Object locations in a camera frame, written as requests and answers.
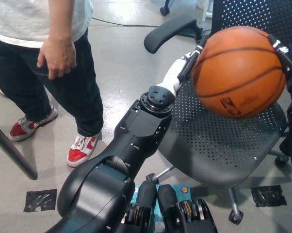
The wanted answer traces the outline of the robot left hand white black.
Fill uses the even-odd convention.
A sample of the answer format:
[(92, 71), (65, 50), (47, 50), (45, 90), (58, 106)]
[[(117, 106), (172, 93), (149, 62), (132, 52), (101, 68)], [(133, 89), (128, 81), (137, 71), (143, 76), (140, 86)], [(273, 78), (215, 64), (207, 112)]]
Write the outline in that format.
[(181, 83), (191, 72), (206, 42), (207, 38), (203, 38), (196, 46), (194, 51), (187, 53), (181, 58), (177, 59), (169, 68), (163, 81), (157, 84), (157, 86), (167, 89), (174, 97), (176, 97)]

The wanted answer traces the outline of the person's left hand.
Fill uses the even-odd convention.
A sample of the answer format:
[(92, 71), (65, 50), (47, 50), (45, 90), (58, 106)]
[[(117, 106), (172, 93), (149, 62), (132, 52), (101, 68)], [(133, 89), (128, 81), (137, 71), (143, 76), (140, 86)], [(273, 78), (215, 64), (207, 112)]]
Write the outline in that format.
[(48, 67), (48, 78), (62, 77), (76, 67), (76, 50), (71, 38), (49, 36), (43, 43), (37, 58), (37, 66)]

